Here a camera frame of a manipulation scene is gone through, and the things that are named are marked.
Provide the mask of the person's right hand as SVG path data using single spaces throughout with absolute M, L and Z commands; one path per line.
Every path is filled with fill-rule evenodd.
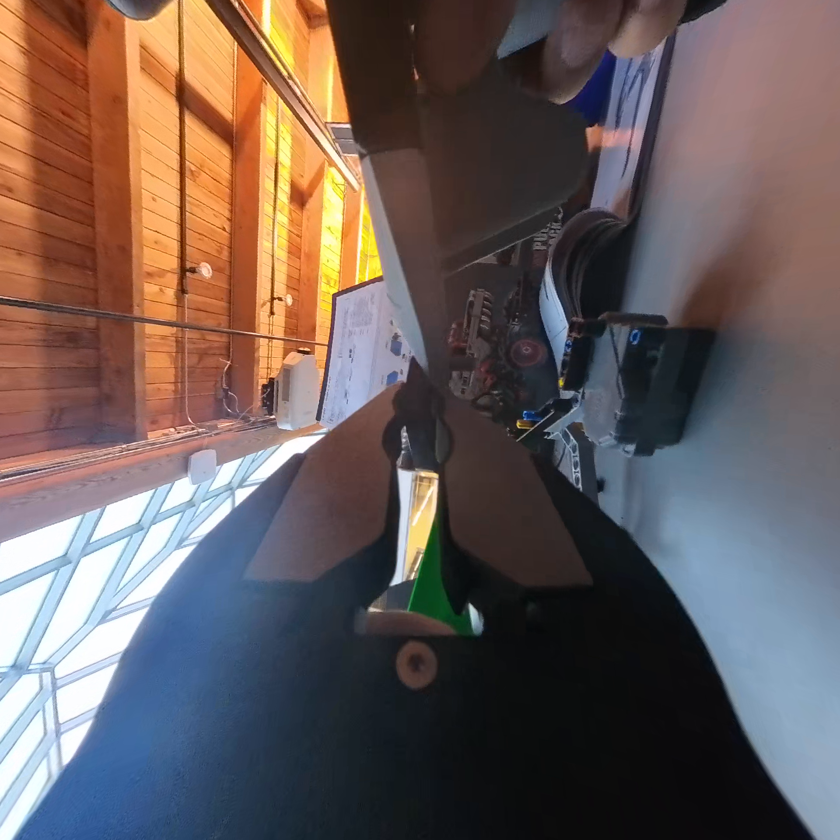
M 552 2 L 548 32 L 506 58 L 520 2 L 418 2 L 415 66 L 428 92 L 455 96 L 500 63 L 516 85 L 555 103 L 578 96 L 603 56 L 640 58 L 679 26 L 688 2 Z

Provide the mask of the blue box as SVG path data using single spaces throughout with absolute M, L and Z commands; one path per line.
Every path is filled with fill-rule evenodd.
M 605 119 L 612 96 L 616 63 L 616 56 L 608 50 L 593 76 L 569 102 L 569 108 L 585 120 L 586 128 L 602 125 Z

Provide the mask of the dark conduit pipe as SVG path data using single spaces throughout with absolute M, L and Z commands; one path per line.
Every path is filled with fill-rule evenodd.
M 280 98 L 275 110 L 275 169 L 272 179 L 272 229 L 270 229 L 270 299 L 269 315 L 276 316 L 278 306 L 278 233 L 279 233 L 279 186 L 280 186 Z
M 188 260 L 188 142 L 186 142 L 186 38 L 185 2 L 176 2 L 176 102 L 179 119 L 179 283 L 185 300 L 189 296 L 190 266 Z

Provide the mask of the thin metal rod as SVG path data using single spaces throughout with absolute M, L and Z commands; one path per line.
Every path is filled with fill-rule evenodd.
M 183 332 L 205 332 L 213 333 L 220 336 L 230 336 L 230 338 L 249 338 L 255 340 L 263 342 L 276 342 L 276 343 L 292 343 L 296 346 L 310 346 L 310 348 L 328 348 L 328 343 L 302 339 L 302 338 L 289 338 L 289 336 L 279 336 L 275 333 L 260 333 L 260 332 L 249 332 L 249 330 L 238 330 L 230 328 L 215 328 L 202 323 L 192 323 L 183 320 L 166 320 L 158 318 L 146 318 L 138 316 L 130 313 L 119 313 L 113 310 L 96 310 L 90 308 L 76 308 L 69 305 L 58 305 L 58 303 L 46 303 L 40 300 L 30 300 L 30 299 L 18 299 L 2 296 L 2 308 L 6 309 L 16 309 L 16 310 L 33 310 L 39 313 L 56 315 L 56 316 L 69 316 L 69 318 L 86 318 L 92 320 L 112 320 L 119 323 L 132 323 L 132 325 L 143 325 L 143 326 L 156 326 L 156 328 L 168 328 L 172 330 L 183 330 Z

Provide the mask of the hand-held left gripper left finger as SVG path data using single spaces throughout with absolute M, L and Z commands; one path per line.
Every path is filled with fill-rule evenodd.
M 325 585 L 350 610 L 392 585 L 400 545 L 403 430 L 426 379 L 412 368 L 312 446 L 290 480 L 245 580 Z

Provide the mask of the white instruction booklet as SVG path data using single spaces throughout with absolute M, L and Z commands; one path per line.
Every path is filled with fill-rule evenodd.
M 635 236 L 635 223 L 606 209 L 588 209 L 563 226 L 550 248 L 539 315 L 558 370 L 572 320 L 622 310 Z

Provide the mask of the black grey lego chassis assembly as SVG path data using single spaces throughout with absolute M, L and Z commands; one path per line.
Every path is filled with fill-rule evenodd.
M 650 458 L 682 442 L 718 333 L 652 313 L 570 320 L 562 308 L 540 315 L 540 326 L 558 385 L 509 432 L 599 502 L 596 449 Z

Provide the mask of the white printed poster board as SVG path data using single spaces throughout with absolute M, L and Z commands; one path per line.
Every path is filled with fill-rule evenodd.
M 383 278 L 338 292 L 318 423 L 333 429 L 388 388 L 403 383 L 412 359 Z

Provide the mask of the green box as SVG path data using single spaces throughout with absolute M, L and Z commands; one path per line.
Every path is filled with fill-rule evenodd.
M 440 513 L 436 513 L 429 532 L 423 559 L 418 568 L 413 590 L 409 599 L 408 612 L 433 619 L 446 625 L 458 636 L 478 638 L 482 632 L 482 622 L 478 612 L 469 605 L 458 613 L 446 593 L 443 580 L 443 553 Z

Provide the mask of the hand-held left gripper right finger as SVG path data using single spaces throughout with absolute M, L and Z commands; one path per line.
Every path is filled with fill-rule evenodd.
M 453 396 L 440 420 L 442 579 L 455 612 L 589 590 L 589 573 L 530 453 Z

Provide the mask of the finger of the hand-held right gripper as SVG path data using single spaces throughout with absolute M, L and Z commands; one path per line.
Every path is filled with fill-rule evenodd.
M 449 376 L 445 275 L 426 158 L 418 149 L 370 153 L 362 170 L 396 319 L 426 375 Z
M 586 122 L 516 86 L 420 105 L 442 258 L 488 258 L 538 233 L 588 172 Z

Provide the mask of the black lego set box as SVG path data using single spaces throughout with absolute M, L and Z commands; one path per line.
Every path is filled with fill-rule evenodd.
M 538 232 L 458 270 L 446 289 L 449 389 L 513 438 L 535 426 L 558 395 L 540 290 L 563 209 L 539 220 Z

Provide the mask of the white wall device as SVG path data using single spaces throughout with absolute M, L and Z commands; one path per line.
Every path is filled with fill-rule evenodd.
M 286 356 L 279 373 L 260 386 L 260 405 L 280 430 L 316 425 L 320 375 L 312 350 L 300 348 Z

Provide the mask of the metal ceiling rail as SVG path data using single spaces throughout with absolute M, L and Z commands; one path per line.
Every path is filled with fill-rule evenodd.
M 326 162 L 342 175 L 346 186 L 358 193 L 362 186 L 359 172 L 342 153 L 329 125 L 322 119 L 255 13 L 248 9 L 245 2 L 206 2 L 206 5 L 256 66 L 265 82 L 276 92 L 279 100 L 288 106 Z

